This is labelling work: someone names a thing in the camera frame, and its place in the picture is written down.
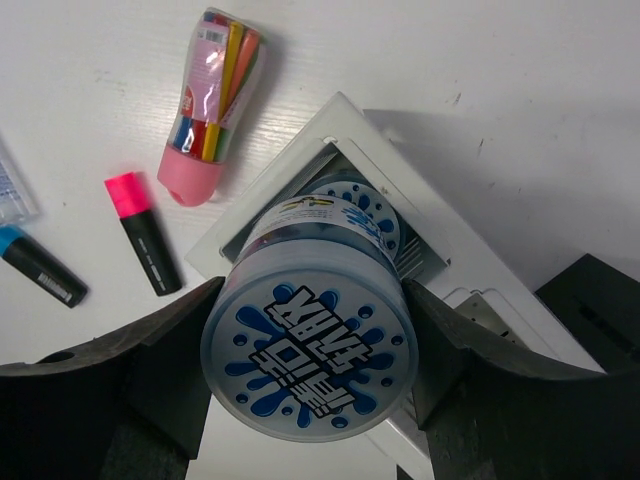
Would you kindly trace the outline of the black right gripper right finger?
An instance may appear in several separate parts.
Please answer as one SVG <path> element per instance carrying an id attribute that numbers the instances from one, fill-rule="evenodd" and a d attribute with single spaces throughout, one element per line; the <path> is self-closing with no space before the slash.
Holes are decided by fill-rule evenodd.
<path id="1" fill-rule="evenodd" d="M 418 427 L 438 479 L 636 479 L 639 373 L 517 346 L 404 281 Z"/>

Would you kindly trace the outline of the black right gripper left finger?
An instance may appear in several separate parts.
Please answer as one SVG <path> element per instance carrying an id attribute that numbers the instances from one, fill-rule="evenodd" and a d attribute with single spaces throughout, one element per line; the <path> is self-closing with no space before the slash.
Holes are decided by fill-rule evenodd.
<path id="1" fill-rule="evenodd" d="M 36 363 L 2 365 L 2 478 L 185 478 L 211 398 L 200 341 L 223 283 Z"/>

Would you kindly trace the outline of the blue splash-label round jar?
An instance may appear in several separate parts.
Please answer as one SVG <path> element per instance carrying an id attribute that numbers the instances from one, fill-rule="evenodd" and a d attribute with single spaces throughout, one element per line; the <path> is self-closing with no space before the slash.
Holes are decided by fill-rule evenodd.
<path id="1" fill-rule="evenodd" d="M 337 441 L 389 418 L 419 352 L 379 227 L 334 196 L 273 206 L 220 290 L 200 358 L 219 403 L 278 439 Z"/>

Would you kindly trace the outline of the pink cap crayon tube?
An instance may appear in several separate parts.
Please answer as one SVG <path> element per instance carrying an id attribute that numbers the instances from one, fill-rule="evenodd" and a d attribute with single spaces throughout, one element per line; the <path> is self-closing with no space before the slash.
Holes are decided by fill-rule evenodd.
<path id="1" fill-rule="evenodd" d="M 196 207 L 213 196 L 266 60 L 267 44 L 258 29 L 217 8 L 202 13 L 157 173 L 179 205 Z"/>

